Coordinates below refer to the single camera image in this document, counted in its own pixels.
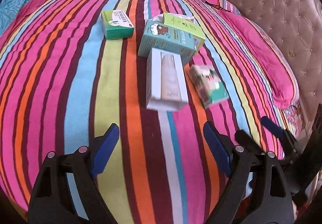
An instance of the pink pillowcase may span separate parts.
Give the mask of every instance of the pink pillowcase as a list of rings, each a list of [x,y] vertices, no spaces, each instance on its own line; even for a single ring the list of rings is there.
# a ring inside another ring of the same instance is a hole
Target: pink pillowcase
[[[234,29],[262,67],[272,87],[274,105],[287,109],[297,102],[299,88],[295,75],[277,46],[268,44],[250,20],[230,12],[218,11],[218,14]]]
[[[237,15],[241,15],[239,10],[227,0],[202,0],[204,3],[211,5],[217,10],[229,11]]]

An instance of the orange stripe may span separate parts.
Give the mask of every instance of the orange stripe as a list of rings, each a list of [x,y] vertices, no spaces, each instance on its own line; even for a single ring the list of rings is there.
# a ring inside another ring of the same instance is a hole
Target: orange stripe
[[[17,126],[16,126],[16,136],[15,136],[15,142],[14,142],[14,150],[15,150],[15,164],[16,164],[16,168],[17,168],[17,175],[18,175],[18,179],[20,181],[23,193],[25,195],[25,198],[27,200],[27,202],[30,201],[30,192],[27,188],[26,185],[26,181],[25,181],[25,177],[24,177],[24,170],[23,170],[23,163],[22,163],[22,156],[21,156],[21,148],[22,148],[22,138],[23,138],[23,128],[24,128],[24,118],[25,118],[25,111],[27,108],[27,103],[28,103],[28,99],[30,97],[30,93],[31,90],[33,88],[36,76],[40,70],[40,67],[43,63],[43,61],[45,60],[47,53],[49,51],[49,46],[52,43],[52,41],[57,37],[57,34],[60,30],[62,30],[64,28],[64,25],[66,24],[66,22],[72,17],[72,15],[78,10],[78,8],[85,2],[86,0],[81,0],[68,14],[67,16],[64,18],[64,20],[59,23],[58,27],[56,28],[56,30],[54,30],[50,37],[48,42],[42,47],[41,50],[41,54],[39,59],[36,61],[31,73],[30,73],[30,77],[28,79],[28,82],[26,84],[25,87],[25,92],[23,94],[23,97],[21,99],[20,102],[20,106],[19,106],[19,110],[18,110],[18,115],[17,115]],[[66,6],[68,4],[68,2],[71,2],[71,0],[68,0],[67,2],[65,2],[59,9],[57,9],[56,11],[54,11],[54,13],[50,16],[50,18],[48,19],[47,23],[49,23],[50,20],[52,20],[55,16],[55,13],[57,13],[59,10],[61,10],[64,6]],[[38,31],[42,31],[44,28],[45,24],[43,24],[40,28],[38,28]],[[21,53],[21,57],[17,63],[17,65],[15,66],[15,70],[12,73],[12,76],[10,78],[10,83],[8,83],[8,86],[6,88],[6,94],[8,94],[8,90],[9,88],[11,88],[11,85],[13,83],[13,79],[17,74],[18,71],[18,67],[20,67],[20,64],[23,62],[23,60],[25,59],[25,53],[26,50],[29,49],[29,47],[31,46],[32,42],[35,40],[36,35],[33,35],[30,40],[27,42],[26,47],[23,49],[22,53]]]
[[[132,20],[134,26],[136,26],[137,2],[138,0],[133,0],[131,2],[131,8],[129,11],[129,18]],[[125,99],[128,125],[128,145],[130,150],[134,193],[141,223],[155,224],[156,222],[143,146],[136,74],[136,30],[134,30],[133,37],[128,39],[125,62]]]
[[[190,68],[189,64],[187,64],[184,67],[184,71],[185,71],[188,88],[192,97],[192,102],[197,112],[199,127],[202,135],[202,143],[206,154],[206,160],[207,160],[207,166],[208,166],[210,184],[211,184],[211,198],[210,198],[210,212],[211,212],[219,199],[219,184],[220,184],[219,172],[218,172],[216,161],[213,155],[211,154],[209,146],[203,136],[203,125],[207,121],[207,116],[206,116],[205,109],[200,101],[200,98],[198,97],[198,94],[189,78],[189,75],[188,75],[189,68]]]

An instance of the upholstered headboard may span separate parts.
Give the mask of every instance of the upholstered headboard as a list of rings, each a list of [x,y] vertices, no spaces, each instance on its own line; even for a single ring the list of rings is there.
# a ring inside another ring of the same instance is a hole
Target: upholstered headboard
[[[272,38],[300,88],[305,127],[322,102],[322,14],[319,0],[228,0]]]

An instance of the teal box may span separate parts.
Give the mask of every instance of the teal box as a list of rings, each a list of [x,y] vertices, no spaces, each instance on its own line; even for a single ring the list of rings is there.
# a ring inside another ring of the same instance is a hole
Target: teal box
[[[183,65],[186,65],[196,53],[192,34],[148,20],[137,55],[147,58],[152,48],[180,54]]]

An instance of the green medicine box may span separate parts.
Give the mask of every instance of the green medicine box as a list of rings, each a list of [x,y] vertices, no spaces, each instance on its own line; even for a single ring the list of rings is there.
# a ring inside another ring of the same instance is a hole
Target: green medicine box
[[[181,19],[171,13],[164,14],[164,24],[191,33],[194,36],[197,51],[199,51],[206,40],[206,36],[199,25]]]
[[[123,10],[102,11],[102,25],[106,40],[130,38],[134,25]]]
[[[189,32],[148,20],[137,55],[147,58],[152,48],[180,54],[183,65],[196,53],[194,37]]]

